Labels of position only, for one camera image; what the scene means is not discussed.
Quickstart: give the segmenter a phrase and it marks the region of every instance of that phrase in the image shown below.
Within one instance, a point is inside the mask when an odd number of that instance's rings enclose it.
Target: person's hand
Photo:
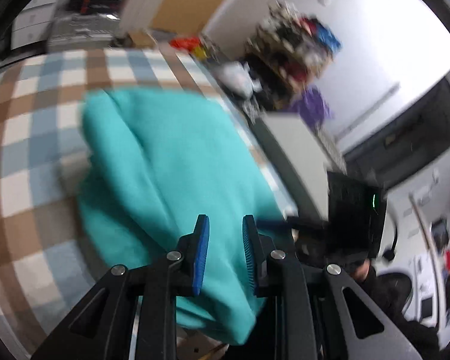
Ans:
[[[366,259],[365,262],[355,269],[354,273],[350,276],[354,278],[355,281],[362,283],[368,276],[368,270],[370,269],[370,260]]]

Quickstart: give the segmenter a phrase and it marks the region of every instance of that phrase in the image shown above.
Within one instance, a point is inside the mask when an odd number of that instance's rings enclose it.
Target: metal screw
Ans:
[[[342,268],[340,268],[337,264],[330,264],[329,266],[327,266],[327,272],[330,275],[339,275],[341,271]]]
[[[123,275],[123,274],[125,273],[126,270],[127,270],[127,269],[125,268],[124,265],[121,265],[121,264],[119,264],[119,265],[114,265],[114,266],[112,267],[112,275],[115,275],[115,276],[121,276],[121,275]]]
[[[166,254],[166,259],[169,261],[178,261],[182,258],[182,254],[177,250],[172,250]]]
[[[270,257],[274,260],[283,260],[286,256],[286,253],[283,250],[275,249],[270,253]]]

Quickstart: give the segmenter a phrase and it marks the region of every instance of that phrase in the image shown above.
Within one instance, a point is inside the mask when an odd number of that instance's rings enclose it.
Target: checkered tablecloth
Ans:
[[[13,65],[0,74],[0,336],[17,358],[29,357],[106,270],[75,202],[89,167],[80,102],[88,90],[136,84],[183,88],[219,102],[280,209],[296,210],[243,116],[188,55],[77,50]]]

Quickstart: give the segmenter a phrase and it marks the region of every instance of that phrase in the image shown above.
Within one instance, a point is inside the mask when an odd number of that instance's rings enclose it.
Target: person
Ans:
[[[398,327],[423,360],[440,359],[437,328],[405,319],[402,310],[396,307],[386,289],[380,285],[375,268],[372,267],[369,259],[366,259],[350,276]]]

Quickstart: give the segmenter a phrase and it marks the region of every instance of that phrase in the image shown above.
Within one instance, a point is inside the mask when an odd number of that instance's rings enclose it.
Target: folded garment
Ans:
[[[281,219],[270,187],[221,106],[195,93],[125,88],[87,95],[91,171],[79,209],[109,265],[147,265],[210,218],[202,292],[177,299],[177,323],[231,344],[246,341],[253,296],[242,218]]]

